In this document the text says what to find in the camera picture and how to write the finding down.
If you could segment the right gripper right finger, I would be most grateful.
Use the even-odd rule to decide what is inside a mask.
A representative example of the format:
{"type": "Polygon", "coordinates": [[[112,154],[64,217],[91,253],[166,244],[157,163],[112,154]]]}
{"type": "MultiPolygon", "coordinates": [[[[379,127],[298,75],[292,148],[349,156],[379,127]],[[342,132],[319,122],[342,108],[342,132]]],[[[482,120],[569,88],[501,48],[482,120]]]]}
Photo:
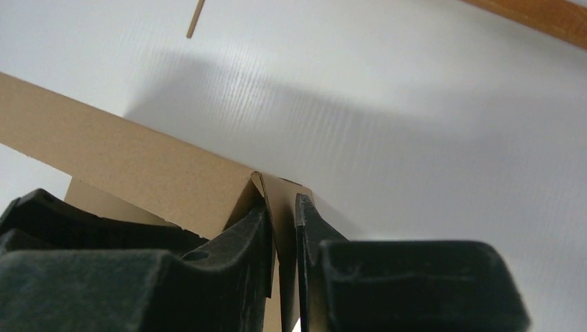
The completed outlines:
{"type": "Polygon", "coordinates": [[[303,331],[527,331],[500,254],[480,241],[351,241],[295,203],[303,331]]]}

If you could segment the brown cardboard box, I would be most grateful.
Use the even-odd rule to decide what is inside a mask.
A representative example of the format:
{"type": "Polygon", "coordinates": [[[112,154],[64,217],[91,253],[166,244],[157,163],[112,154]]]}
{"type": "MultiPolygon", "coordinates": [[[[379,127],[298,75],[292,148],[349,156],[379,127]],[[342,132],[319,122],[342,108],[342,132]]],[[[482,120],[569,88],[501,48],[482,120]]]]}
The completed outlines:
{"type": "Polygon", "coordinates": [[[279,279],[268,329],[296,324],[294,203],[308,188],[7,74],[1,75],[1,143],[208,239],[260,194],[277,250],[271,274],[279,279]]]}

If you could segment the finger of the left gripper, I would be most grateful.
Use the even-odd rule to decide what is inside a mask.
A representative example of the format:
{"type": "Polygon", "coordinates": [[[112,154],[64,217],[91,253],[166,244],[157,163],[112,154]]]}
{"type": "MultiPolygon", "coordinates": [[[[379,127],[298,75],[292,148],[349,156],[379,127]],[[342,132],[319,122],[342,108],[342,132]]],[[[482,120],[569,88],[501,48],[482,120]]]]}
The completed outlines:
{"type": "Polygon", "coordinates": [[[162,249],[182,256],[208,242],[181,228],[96,216],[39,188],[14,199],[1,215],[1,235],[17,230],[60,249],[162,249]]]}

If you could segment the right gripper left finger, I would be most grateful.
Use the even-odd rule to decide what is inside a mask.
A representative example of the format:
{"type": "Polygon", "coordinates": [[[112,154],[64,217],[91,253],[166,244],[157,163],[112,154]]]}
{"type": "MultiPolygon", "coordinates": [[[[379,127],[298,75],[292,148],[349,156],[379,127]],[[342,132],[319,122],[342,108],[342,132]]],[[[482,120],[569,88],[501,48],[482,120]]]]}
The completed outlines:
{"type": "Polygon", "coordinates": [[[183,256],[11,250],[1,256],[1,330],[261,331],[271,275],[262,206],[183,256]]]}

